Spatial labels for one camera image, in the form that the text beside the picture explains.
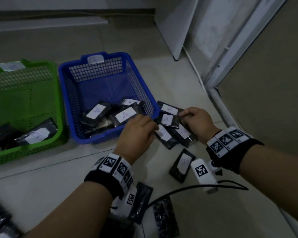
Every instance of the person's right arm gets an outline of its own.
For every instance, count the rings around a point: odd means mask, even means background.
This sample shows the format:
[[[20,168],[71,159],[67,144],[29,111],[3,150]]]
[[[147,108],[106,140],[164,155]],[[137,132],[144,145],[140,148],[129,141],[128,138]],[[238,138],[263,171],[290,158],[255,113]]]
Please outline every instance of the person's right arm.
[[[187,108],[179,116],[205,145],[220,131],[203,109]],[[240,174],[298,220],[298,156],[254,145],[242,159]]]

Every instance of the hand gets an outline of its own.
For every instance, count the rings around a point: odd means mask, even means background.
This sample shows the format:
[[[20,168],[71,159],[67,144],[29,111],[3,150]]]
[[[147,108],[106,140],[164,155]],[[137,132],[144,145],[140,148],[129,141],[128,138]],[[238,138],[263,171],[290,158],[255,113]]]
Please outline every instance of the hand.
[[[155,130],[159,127],[149,116],[138,114],[126,124],[113,153],[133,165],[151,145]]]
[[[220,131],[213,124],[211,116],[201,108],[190,107],[179,113],[184,122],[186,122],[192,132],[194,132],[202,144],[207,145],[207,142]]]

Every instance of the person's left hand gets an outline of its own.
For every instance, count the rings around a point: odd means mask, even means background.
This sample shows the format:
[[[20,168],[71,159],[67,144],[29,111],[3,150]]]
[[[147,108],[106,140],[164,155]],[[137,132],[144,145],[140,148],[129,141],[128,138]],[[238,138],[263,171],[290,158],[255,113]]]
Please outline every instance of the person's left hand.
[[[133,165],[153,142],[155,130],[159,130],[158,124],[149,116],[138,114],[126,124],[113,153]]]

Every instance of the tiled floor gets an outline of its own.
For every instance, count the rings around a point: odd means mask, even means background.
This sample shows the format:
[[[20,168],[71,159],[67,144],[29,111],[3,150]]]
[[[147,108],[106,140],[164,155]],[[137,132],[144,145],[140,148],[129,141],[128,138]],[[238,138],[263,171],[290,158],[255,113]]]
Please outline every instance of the tiled floor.
[[[0,33],[0,62],[50,59],[57,64],[81,55],[124,51],[131,55],[156,100],[186,108],[206,109],[215,124],[225,128],[216,109],[181,56],[175,62],[152,18],[111,18],[108,25],[46,28]],[[117,139],[98,145],[62,147],[0,166],[0,201],[13,220],[28,231],[53,210],[83,180],[99,157],[115,147]],[[134,165],[135,181],[154,188],[151,199],[174,189],[196,184],[189,172],[184,184],[169,174],[183,147],[167,150],[155,139]],[[189,151],[209,160],[205,146],[196,142]],[[200,189],[171,196],[181,237],[294,237],[277,207],[240,176],[224,172],[250,191],[220,190],[207,195]],[[143,219],[147,238],[158,237],[152,209]],[[137,227],[136,237],[143,237]]]

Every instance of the person's left arm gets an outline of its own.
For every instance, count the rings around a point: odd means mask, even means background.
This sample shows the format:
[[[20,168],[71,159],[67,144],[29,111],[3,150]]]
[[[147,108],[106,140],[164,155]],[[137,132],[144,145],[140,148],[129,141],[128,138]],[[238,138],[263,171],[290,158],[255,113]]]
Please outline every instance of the person's left arm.
[[[149,148],[155,129],[158,125],[150,117],[137,115],[126,124],[113,153],[132,165]],[[105,186],[83,182],[26,238],[98,237],[113,198]]]

